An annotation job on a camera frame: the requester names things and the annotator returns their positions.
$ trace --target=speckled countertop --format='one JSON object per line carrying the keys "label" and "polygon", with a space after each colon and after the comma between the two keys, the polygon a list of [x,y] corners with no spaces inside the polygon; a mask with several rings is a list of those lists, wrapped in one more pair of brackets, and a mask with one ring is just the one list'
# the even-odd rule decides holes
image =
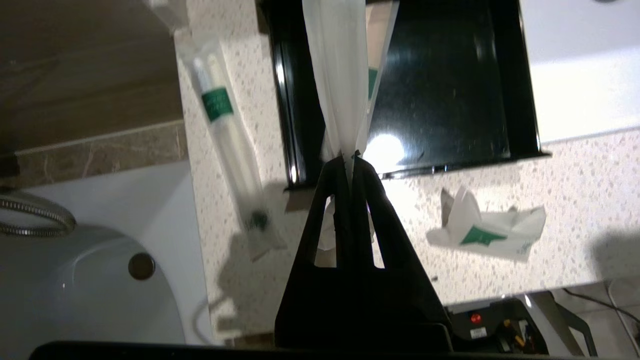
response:
{"label": "speckled countertop", "polygon": [[[194,32],[213,31],[239,111],[255,147],[274,222],[288,244],[256,263],[248,258],[206,121],[184,67],[180,87],[216,339],[273,330],[306,212],[284,213],[286,171],[269,41],[253,0],[188,3]],[[416,253],[444,304],[640,274],[640,130],[554,143],[552,158],[385,181]],[[543,204],[547,224],[529,261],[515,263],[429,246],[440,223],[440,190],[461,184],[482,210]]]}

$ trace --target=white sink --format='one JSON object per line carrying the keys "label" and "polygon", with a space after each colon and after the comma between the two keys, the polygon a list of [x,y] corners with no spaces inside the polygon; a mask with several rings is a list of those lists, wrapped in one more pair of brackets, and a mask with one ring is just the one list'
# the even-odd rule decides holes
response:
{"label": "white sink", "polygon": [[[187,161],[26,190],[79,227],[66,238],[0,238],[0,358],[54,340],[211,343]],[[153,276],[128,263],[149,253]]]}

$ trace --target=cable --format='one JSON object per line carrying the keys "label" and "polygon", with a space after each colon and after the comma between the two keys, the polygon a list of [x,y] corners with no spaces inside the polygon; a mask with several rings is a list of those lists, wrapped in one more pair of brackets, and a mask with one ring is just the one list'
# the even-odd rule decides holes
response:
{"label": "cable", "polygon": [[636,355],[638,357],[640,357],[640,348],[638,347],[638,343],[636,342],[636,338],[634,337],[634,335],[631,333],[631,330],[629,330],[629,326],[627,326],[627,323],[625,322],[624,319],[622,319],[622,314],[621,312],[623,311],[622,309],[620,309],[617,305],[616,302],[613,300],[613,295],[611,295],[611,287],[613,286],[613,283],[615,282],[615,280],[612,280],[609,285],[607,286],[607,296],[609,297],[609,300],[611,301],[611,305],[614,306],[614,308],[616,309],[616,314],[618,314],[618,318],[620,319],[620,322],[622,323],[622,326],[625,328],[625,331],[627,332],[627,336],[629,337],[629,340],[631,340],[631,345],[634,346],[634,350],[636,351]]}
{"label": "cable", "polygon": [[588,301],[591,301],[591,302],[595,302],[595,303],[600,304],[602,306],[606,306],[609,309],[613,309],[615,311],[619,311],[620,313],[623,313],[624,315],[627,315],[628,317],[633,319],[633,321],[635,321],[638,325],[640,325],[640,319],[636,318],[632,313],[629,313],[627,310],[620,309],[617,306],[611,305],[611,304],[613,304],[613,299],[611,298],[611,296],[609,296],[609,300],[611,301],[611,304],[607,304],[604,301],[600,301],[598,299],[595,299],[595,298],[587,296],[587,295],[576,294],[574,292],[569,291],[569,289],[567,289],[567,288],[563,288],[563,290],[564,290],[565,293],[567,293],[567,294],[569,294],[571,296],[579,297],[581,299],[588,300]]}

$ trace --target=white plastic bag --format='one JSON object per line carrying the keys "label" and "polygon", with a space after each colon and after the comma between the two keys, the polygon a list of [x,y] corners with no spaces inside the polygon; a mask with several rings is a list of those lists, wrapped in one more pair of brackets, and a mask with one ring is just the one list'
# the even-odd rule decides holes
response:
{"label": "white plastic bag", "polygon": [[464,186],[455,198],[442,190],[441,201],[442,228],[427,233],[430,244],[517,261],[527,261],[547,219],[543,206],[482,213],[476,198]]}
{"label": "white plastic bag", "polygon": [[302,10],[329,156],[342,155],[350,185],[352,156],[369,135],[365,1],[303,0]]}
{"label": "white plastic bag", "polygon": [[199,91],[209,134],[254,261],[270,249],[285,245],[271,221],[255,153],[237,110],[220,43],[215,36],[204,38],[181,44],[179,53],[191,71],[194,88]]}

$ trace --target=black tray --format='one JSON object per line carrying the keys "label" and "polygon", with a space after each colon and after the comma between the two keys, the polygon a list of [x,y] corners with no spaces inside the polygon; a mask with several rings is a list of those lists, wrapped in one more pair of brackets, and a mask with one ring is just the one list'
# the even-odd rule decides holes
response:
{"label": "black tray", "polygon": [[[269,26],[289,188],[315,186],[324,120],[300,0],[262,3]],[[541,151],[518,0],[401,0],[374,105],[404,153],[382,178],[548,155]]]}

